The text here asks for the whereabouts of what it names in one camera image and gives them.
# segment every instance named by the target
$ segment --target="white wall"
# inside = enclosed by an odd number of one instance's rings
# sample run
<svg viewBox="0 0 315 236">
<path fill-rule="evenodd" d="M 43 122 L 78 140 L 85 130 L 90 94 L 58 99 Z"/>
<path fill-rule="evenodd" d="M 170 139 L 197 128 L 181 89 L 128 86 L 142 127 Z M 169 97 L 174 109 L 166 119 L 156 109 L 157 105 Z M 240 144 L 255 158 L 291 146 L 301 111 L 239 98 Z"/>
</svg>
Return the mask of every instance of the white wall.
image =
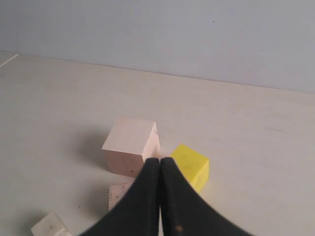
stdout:
<svg viewBox="0 0 315 236">
<path fill-rule="evenodd" d="M 315 2 L 0 0 L 0 50 L 315 92 Z"/>
</svg>

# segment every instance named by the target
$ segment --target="beige wooden cube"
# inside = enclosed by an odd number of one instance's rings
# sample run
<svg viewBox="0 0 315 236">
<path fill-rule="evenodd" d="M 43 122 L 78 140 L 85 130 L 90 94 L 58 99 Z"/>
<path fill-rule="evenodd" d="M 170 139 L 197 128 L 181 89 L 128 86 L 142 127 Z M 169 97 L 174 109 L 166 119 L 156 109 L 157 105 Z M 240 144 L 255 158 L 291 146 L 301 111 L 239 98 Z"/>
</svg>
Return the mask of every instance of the beige wooden cube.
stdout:
<svg viewBox="0 0 315 236">
<path fill-rule="evenodd" d="M 159 152 L 157 125 L 148 120 L 120 119 L 102 149 L 111 172 L 136 177 L 145 159 Z"/>
<path fill-rule="evenodd" d="M 108 210 L 111 210 L 120 201 L 120 199 L 123 198 L 132 184 L 133 181 L 129 183 L 115 184 L 109 187 Z"/>
<path fill-rule="evenodd" d="M 53 212 L 33 226 L 31 232 L 34 236 L 72 236 L 63 221 Z"/>
</svg>

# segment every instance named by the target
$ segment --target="yellow block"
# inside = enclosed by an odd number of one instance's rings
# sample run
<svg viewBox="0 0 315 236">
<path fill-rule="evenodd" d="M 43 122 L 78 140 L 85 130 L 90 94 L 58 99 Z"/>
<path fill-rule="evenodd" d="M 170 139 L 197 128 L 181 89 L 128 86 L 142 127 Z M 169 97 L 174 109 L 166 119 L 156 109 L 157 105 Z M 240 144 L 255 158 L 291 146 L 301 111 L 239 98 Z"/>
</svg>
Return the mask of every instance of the yellow block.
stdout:
<svg viewBox="0 0 315 236">
<path fill-rule="evenodd" d="M 183 144 L 179 145 L 170 157 L 175 160 L 193 189 L 200 192 L 209 178 L 209 159 Z"/>
</svg>

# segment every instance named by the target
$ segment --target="wooden block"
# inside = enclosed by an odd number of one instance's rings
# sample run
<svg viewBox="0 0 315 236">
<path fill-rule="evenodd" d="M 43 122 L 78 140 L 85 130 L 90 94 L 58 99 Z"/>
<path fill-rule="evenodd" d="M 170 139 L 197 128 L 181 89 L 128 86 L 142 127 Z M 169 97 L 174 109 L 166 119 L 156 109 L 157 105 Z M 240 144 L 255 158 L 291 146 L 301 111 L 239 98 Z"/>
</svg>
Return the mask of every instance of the wooden block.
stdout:
<svg viewBox="0 0 315 236">
<path fill-rule="evenodd" d="M 63 221 L 53 212 L 33 226 L 31 232 L 34 236 L 72 236 Z"/>
<path fill-rule="evenodd" d="M 132 186 L 133 181 L 129 183 L 115 184 L 109 187 L 108 210 L 111 210 Z"/>
<path fill-rule="evenodd" d="M 157 125 L 154 121 L 120 119 L 102 149 L 111 172 L 136 177 L 145 159 L 159 152 Z"/>
<path fill-rule="evenodd" d="M 185 145 L 179 145 L 170 157 L 195 191 L 200 192 L 209 178 L 209 159 Z"/>
</svg>

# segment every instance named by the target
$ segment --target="tabletop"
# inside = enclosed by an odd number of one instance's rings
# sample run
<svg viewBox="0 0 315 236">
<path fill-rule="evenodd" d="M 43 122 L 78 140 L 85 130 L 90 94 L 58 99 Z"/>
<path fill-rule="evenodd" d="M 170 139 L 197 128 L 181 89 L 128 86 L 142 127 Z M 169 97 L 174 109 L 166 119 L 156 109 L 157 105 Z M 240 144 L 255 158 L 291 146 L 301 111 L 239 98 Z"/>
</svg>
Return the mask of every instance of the tabletop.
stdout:
<svg viewBox="0 0 315 236">
<path fill-rule="evenodd" d="M 108 211 L 101 147 L 118 118 L 154 120 L 161 156 L 210 159 L 200 195 L 257 236 L 315 235 L 315 94 L 18 55 L 0 67 L 0 235 L 51 211 L 74 235 Z"/>
</svg>

